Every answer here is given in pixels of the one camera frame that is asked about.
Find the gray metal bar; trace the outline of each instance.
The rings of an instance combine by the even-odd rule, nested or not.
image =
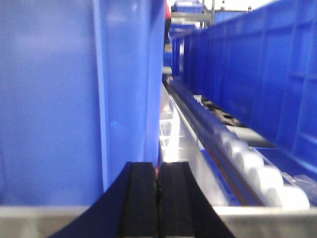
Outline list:
[[[178,21],[210,22],[211,14],[172,12],[172,19],[173,18],[177,18]]]

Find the red object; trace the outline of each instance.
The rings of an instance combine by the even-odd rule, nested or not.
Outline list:
[[[169,7],[167,5],[167,1],[165,0],[165,20],[172,17],[172,13],[170,13]]]

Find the blue plastic crate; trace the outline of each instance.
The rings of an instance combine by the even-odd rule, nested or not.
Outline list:
[[[317,173],[316,1],[277,1],[175,42],[173,74],[193,93]]]
[[[214,23],[218,24],[223,21],[230,20],[234,17],[240,16],[247,11],[222,11],[222,10],[216,10],[214,11]]]
[[[164,11],[0,4],[0,205],[90,205],[127,161],[156,163]]]
[[[198,1],[176,1],[175,10],[177,12],[202,13],[204,5]]]

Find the person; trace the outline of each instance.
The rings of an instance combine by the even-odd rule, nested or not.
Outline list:
[[[170,12],[169,7],[167,5],[167,1],[165,0],[165,35],[164,35],[165,44],[169,43],[168,32],[171,25],[171,17],[172,17],[172,13]]]

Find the white roller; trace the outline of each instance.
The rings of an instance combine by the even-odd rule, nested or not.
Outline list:
[[[229,140],[238,139],[237,135],[235,133],[231,133],[228,130],[222,130],[218,131],[217,133],[218,140],[221,142],[221,144],[225,145],[225,143]]]
[[[254,186],[260,189],[263,194],[265,194],[269,188],[283,187],[283,177],[279,169],[273,166],[251,168],[248,176]]]
[[[249,151],[248,144],[243,140],[237,139],[228,139],[224,148],[231,158],[235,158],[240,151]]]
[[[262,156],[252,151],[239,151],[234,160],[246,174],[251,168],[264,167]]]
[[[310,208],[305,192],[299,187],[291,185],[279,188],[272,187],[267,191],[266,197],[273,207],[282,207],[285,210],[307,210]]]

